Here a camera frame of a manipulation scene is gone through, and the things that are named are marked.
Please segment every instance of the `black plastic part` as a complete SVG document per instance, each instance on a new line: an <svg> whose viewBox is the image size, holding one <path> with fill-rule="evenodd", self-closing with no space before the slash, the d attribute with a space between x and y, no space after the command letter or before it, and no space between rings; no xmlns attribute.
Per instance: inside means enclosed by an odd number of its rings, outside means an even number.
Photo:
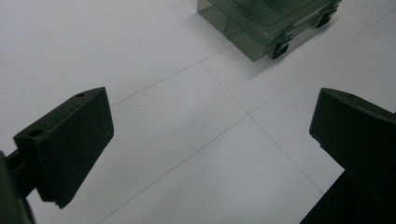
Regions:
<svg viewBox="0 0 396 224"><path fill-rule="evenodd" d="M20 195L12 171L3 152L0 151L0 223L35 223L26 199Z"/></svg>
<svg viewBox="0 0 396 224"><path fill-rule="evenodd" d="M320 19L317 25L317 28L322 27L324 24L328 23L336 11L337 11L337 7L332 9L330 12L323 14L322 18Z"/></svg>
<svg viewBox="0 0 396 224"><path fill-rule="evenodd" d="M289 48L289 43L293 39L292 35L288 35L281 43L275 45L274 54L272 59L277 59L282 54L286 53Z"/></svg>
<svg viewBox="0 0 396 224"><path fill-rule="evenodd" d="M15 150L7 156L7 164L20 195L24 198L27 197L37 185L35 170L31 169L31 164L23 158L19 150Z"/></svg>
<svg viewBox="0 0 396 224"><path fill-rule="evenodd" d="M301 224L396 223L396 204L383 203L344 172Z"/></svg>
<svg viewBox="0 0 396 224"><path fill-rule="evenodd" d="M23 162L35 173L41 199L64 208L113 134L106 89L98 88L73 96L14 140Z"/></svg>
<svg viewBox="0 0 396 224"><path fill-rule="evenodd" d="M311 135L382 202L396 199L396 117L355 95L322 89Z"/></svg>

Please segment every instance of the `black latch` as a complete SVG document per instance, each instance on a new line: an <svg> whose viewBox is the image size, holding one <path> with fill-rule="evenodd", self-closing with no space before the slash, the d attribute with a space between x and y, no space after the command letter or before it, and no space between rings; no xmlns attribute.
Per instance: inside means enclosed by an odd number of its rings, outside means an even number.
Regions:
<svg viewBox="0 0 396 224"><path fill-rule="evenodd" d="M275 45L274 54L272 59L278 58L280 55L288 51L289 43L293 39L293 34L287 35L281 43Z"/></svg>
<svg viewBox="0 0 396 224"><path fill-rule="evenodd" d="M324 24L326 24L327 22L330 21L330 19L332 18L332 16L334 15L334 13L338 10L338 4L337 3L333 9L331 9L330 11L326 12L325 14L323 14L322 18L320 19L317 28L322 27Z"/></svg>

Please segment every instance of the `floor tile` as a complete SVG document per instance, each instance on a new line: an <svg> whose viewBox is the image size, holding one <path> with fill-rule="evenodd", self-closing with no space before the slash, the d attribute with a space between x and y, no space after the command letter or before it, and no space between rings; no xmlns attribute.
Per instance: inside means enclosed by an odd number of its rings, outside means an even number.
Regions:
<svg viewBox="0 0 396 224"><path fill-rule="evenodd" d="M340 9L330 24L297 36L287 55L278 60L264 58L253 63L231 47L204 60L203 65L251 112L361 31L362 24Z"/></svg>
<svg viewBox="0 0 396 224"><path fill-rule="evenodd" d="M356 19L369 27L396 8L394 0L343 0L340 7L348 10Z"/></svg>
<svg viewBox="0 0 396 224"><path fill-rule="evenodd" d="M394 69L370 45L359 44L369 36L371 31L365 32L252 113L322 192L343 169L308 133L320 88L348 91L396 111Z"/></svg>
<svg viewBox="0 0 396 224"><path fill-rule="evenodd" d="M246 118L103 223L298 223L318 198Z"/></svg>
<svg viewBox="0 0 396 224"><path fill-rule="evenodd" d="M111 109L115 136L76 198L32 204L38 223L97 223L247 115L200 64Z"/></svg>
<svg viewBox="0 0 396 224"><path fill-rule="evenodd" d="M0 27L0 148L75 93L115 104L230 45L195 0L9 1Z"/></svg>
<svg viewBox="0 0 396 224"><path fill-rule="evenodd" d="M384 19L378 21L374 27L396 41L396 9Z"/></svg>

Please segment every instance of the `clear container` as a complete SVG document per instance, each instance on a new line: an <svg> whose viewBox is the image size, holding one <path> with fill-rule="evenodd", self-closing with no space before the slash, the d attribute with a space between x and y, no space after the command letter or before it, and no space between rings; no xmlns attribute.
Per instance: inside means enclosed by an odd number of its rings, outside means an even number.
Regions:
<svg viewBox="0 0 396 224"><path fill-rule="evenodd" d="M327 23L341 0L198 0L198 13L252 61L287 51L309 27Z"/></svg>

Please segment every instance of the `tile grout line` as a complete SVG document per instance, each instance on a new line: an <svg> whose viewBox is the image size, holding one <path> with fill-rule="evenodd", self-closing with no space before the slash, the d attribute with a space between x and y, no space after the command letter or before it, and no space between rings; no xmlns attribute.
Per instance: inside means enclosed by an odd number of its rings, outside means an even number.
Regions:
<svg viewBox="0 0 396 224"><path fill-rule="evenodd" d="M186 71L187 69L189 69L189 68L195 66L196 64L198 64L198 63L200 63L200 62L202 62L202 61L204 61L204 60L206 60L206 59L212 57L213 55L218 54L218 53L220 53L220 52L222 52L222 51L224 51L224 50L226 50L226 49L228 49L228 48L230 48L230 47L232 47L232 46L233 46L233 45L230 45L230 46L226 47L225 49L221 49L221 50L219 50L219 51L217 51L217 52L215 52L215 53L213 53L213 54L210 54L209 56L203 58L201 61L196 62L196 63L193 63L193 64L191 64L191 65L189 65L189 66L187 66L187 67L185 67L185 68L183 68L183 69L181 69L181 70L175 72L174 74L172 74L172 75L170 75L170 76L168 76L168 77L165 77L165 78L163 78L163 79L161 79L161 80L159 80L159 81L157 81L157 82L155 82L155 83L153 83L153 84L147 86L146 88L144 88L144 89L142 89L142 90L140 90L140 91L137 91L137 92L135 92L135 93L132 93L132 95L127 96L127 97L125 97L124 99L121 99L121 100L117 101L116 103L112 104L111 106L115 106L115 105L118 105L118 104L120 104L120 103L122 103L122 102L124 102L124 101L127 101L127 100L129 100L130 98L132 98L133 96L137 95L138 93L140 93L140 92L142 92L142 91L145 91L145 90L147 90L147 89L149 89L149 88L151 88L151 87L153 87L153 86L156 86L157 84L162 83L162 82L165 81L166 79L168 79L168 78L170 78L170 77L174 77L174 76L176 76L177 74L182 73L183 71Z"/></svg>
<svg viewBox="0 0 396 224"><path fill-rule="evenodd" d="M238 120L235 124L233 124L231 127L229 127L228 129L226 129L224 132L220 133L218 136L216 136L214 139L210 140L208 143L206 143L203 147L200 147L198 150L196 150L195 152L193 152L189 157L187 157L185 160L183 160L181 163L179 163L178 165L176 165L174 168L172 168L171 170L169 170L168 172L166 172L164 175L162 175L161 177L159 177L157 180L155 180L154 182L152 182L151 184L149 184L147 187L145 187L144 189L140 190L135 196L133 196L131 199L129 199L126 203L124 203L123 205L121 205L120 207L118 207L116 210L112 211L110 214L108 214L107 216L105 216L104 218L102 218L99 222L97 222L97 224L100 224L102 222L104 222L106 219L108 219L109 217L111 217L113 214L115 214L118 210L120 210L123 206L125 206L127 203L129 203L131 200L133 200L134 198L136 198L137 196L139 196L140 194L142 194L144 191L146 191L147 189L149 189L151 186L155 185L157 182L159 182L160 180L162 180L164 177L166 177L168 174L170 174L172 171L174 171L177 167L179 167L181 164L183 164L184 162L186 162L187 160L189 160L191 157L193 157L195 154L197 154L198 152L200 152L202 149L204 149L205 147L207 147L209 144L211 144L213 141L215 141L216 139L218 139L219 137L221 137L222 135L224 135L225 133L227 133L229 130L231 130L231 128L233 128L235 125L237 125L238 123L240 123L242 120L244 120L245 118L247 118L249 115L245 115L244 117L242 117L240 120Z"/></svg>
<svg viewBox="0 0 396 224"><path fill-rule="evenodd" d="M394 13L396 11L396 8L394 8L390 13ZM348 40L343 46L348 45L350 42L352 42L353 40L355 40L359 35L361 35L362 33L364 33L366 30L368 30L371 27L374 27L375 24L377 24L379 21L381 21L382 19L386 18L390 13L386 14L385 16L381 17L380 19L378 19L377 21L375 21L373 24L369 25L368 27L364 28L362 31L360 31L358 34L356 34L355 36L353 36L350 40ZM351 16L353 16L353 18L355 18L355 20L359 21L353 14L351 14L349 12L349 14ZM315 66L313 66L312 68L308 69L306 72L304 72L303 74L301 74L300 76L298 76L297 78L295 78L290 84L288 84L286 87L284 87L282 90L278 91L275 95L271 96L269 99L267 99L264 103L260 104L259 106L257 106L251 113L253 113L254 111L258 110L260 107L262 107L263 105L265 105L266 103L268 103L270 100L272 100L274 97L276 97L278 94L280 94L283 90L285 90L288 86L290 86L291 84L293 84L294 82L296 82L298 79L300 79L301 77L305 76L307 73L309 73L310 71L312 71L313 69L317 68L320 64L322 64L326 59L328 59L330 56L333 56L335 53L337 53L338 51L342 50L343 48L337 49L335 51L333 51L332 53L330 53L329 55L327 55L326 57L324 57L322 60L320 60L320 62L318 62Z"/></svg>
<svg viewBox="0 0 396 224"><path fill-rule="evenodd" d="M205 65L204 64L202 64L201 63L201 65L206 69L206 71L220 84L220 86L225 90L225 91L227 91L227 93L239 104L239 106L241 106L242 107L242 105L228 92L228 90L218 81L218 79L205 67ZM291 85L292 83L294 83L297 79L299 79L298 77L295 79L295 80L293 80L289 85ZM291 159L291 157L283 150L283 148L275 141L275 139L267 132L267 131L265 131L264 130L264 128L251 116L251 113L248 113L247 112L247 116L248 117L251 117L253 120L254 120L254 122L257 124L257 125L259 125L259 127L262 129L262 131L271 139L271 141L273 141L275 144L276 144L276 146L283 152L283 154L285 154L287 157L288 157L288 159L294 164L294 166L295 167L297 167L297 169L309 180L309 182L311 182L311 184L320 192L320 194L321 195L324 195L324 193L322 192L322 190L320 190L320 188L308 177L308 175L305 173L305 172L303 172L303 170Z"/></svg>
<svg viewBox="0 0 396 224"><path fill-rule="evenodd" d="M234 101L236 101L236 103L247 113L247 115L249 115L248 111L239 103L239 101L237 101L235 99L235 97L233 97L233 95L224 87L224 85L209 71L209 69L206 68L206 66L200 62L201 66L206 70L207 73L210 74L210 76L212 76L218 83L219 85L231 96L231 98L233 98Z"/></svg>
<svg viewBox="0 0 396 224"><path fill-rule="evenodd" d="M311 182L312 185L315 186L315 188L320 192L321 195L324 195L324 192L322 192L322 190L311 180L311 178L308 177L308 175L300 168L300 166L298 166L294 160L291 159L291 157L285 152L285 150L283 150L283 148L275 141L275 139L267 132L264 130L264 128L251 116L249 115L254 122L259 125L259 127L262 129L263 132L265 132L265 134L271 139L271 141L273 141L275 143L275 145L289 158L289 160L294 164L295 167L297 167L297 169L309 180L309 182Z"/></svg>
<svg viewBox="0 0 396 224"><path fill-rule="evenodd" d="M377 23L379 23L380 21L382 21L383 19L385 19L388 15L390 14L396 14L396 8L394 8L390 13L388 13L386 16L384 16L383 18L379 19L378 21L376 21L375 23L373 23L373 28L376 29L379 33L381 33L381 35L384 35L387 39L392 40L392 41L396 41L396 38L393 36L388 36L388 34L386 34L385 32L383 32L382 30L379 30L377 28L375 28L375 25Z"/></svg>

